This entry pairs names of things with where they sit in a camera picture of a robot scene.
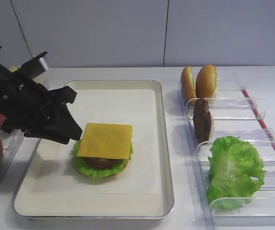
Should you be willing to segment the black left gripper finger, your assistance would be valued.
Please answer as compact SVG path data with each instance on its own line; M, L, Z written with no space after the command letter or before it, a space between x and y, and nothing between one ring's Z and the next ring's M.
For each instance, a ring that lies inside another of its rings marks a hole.
M55 105L72 104L76 98L77 92L69 86L48 91L49 99Z
M75 122L68 107L61 106L36 115L35 121L24 131L28 138L41 138L60 144L69 140L79 140L82 129Z

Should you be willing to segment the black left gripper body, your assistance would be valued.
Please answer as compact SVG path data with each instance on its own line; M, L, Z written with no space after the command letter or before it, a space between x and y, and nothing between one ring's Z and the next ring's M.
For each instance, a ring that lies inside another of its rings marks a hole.
M6 117L1 129L11 133L19 129L25 137L62 140L63 135L52 122L57 107L51 93L33 79L46 71L40 62L46 51L11 72L0 64L0 114Z

